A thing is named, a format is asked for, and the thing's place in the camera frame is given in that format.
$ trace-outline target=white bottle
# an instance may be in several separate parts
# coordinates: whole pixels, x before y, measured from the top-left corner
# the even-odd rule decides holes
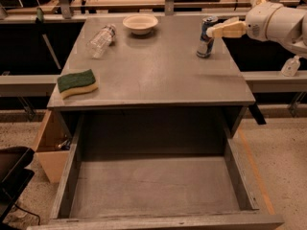
[[[300,66],[299,56],[289,58],[281,69],[281,73],[287,77],[293,77]]]
[[[86,44],[87,52],[93,58],[100,58],[108,45],[115,40],[116,27],[113,24],[107,24],[99,32],[97,32],[92,39]]]

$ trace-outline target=green sponge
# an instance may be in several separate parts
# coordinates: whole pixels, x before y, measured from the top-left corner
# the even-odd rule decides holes
[[[58,88],[63,99],[71,95],[91,92],[98,88],[91,69],[80,73],[71,73],[58,78]]]

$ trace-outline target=bowl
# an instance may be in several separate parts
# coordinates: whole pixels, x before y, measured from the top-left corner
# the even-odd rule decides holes
[[[157,24],[157,18],[150,14],[131,15],[124,19],[123,24],[135,35],[146,35]]]

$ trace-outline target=dark blue can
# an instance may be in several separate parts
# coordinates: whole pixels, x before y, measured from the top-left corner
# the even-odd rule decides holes
[[[197,56],[200,58],[208,58],[211,55],[214,38],[207,35],[207,29],[218,23],[219,18],[215,15],[206,16],[202,20],[201,40],[197,50]]]

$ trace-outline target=concrete floor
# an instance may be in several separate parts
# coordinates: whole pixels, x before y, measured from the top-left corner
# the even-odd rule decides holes
[[[285,105],[260,106],[267,124],[258,126],[246,114],[234,137],[248,184],[261,211],[281,214],[285,230],[307,228],[307,106],[293,118]],[[12,146],[31,147],[44,110],[27,121],[23,111],[0,112],[0,149]],[[19,198],[19,205],[39,214],[41,224],[47,224],[58,184],[49,183],[38,161],[31,169],[35,176]],[[26,229],[37,225],[37,218],[20,210],[5,219],[10,226]]]

